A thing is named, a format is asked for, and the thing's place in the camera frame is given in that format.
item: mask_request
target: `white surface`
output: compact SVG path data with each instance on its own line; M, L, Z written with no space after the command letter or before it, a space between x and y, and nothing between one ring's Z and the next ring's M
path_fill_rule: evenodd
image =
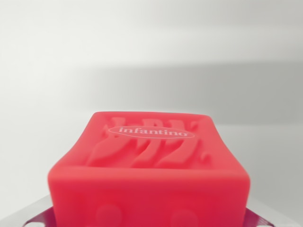
M213 117L251 194L303 223L302 1L0 1L0 218L94 111Z

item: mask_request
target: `infantino logo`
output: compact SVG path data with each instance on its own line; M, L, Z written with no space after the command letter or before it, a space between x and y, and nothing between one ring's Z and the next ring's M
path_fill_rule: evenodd
M109 129L110 132L125 136L153 138L153 139L180 139L191 138L195 135L181 129L152 127L152 126L121 126Z

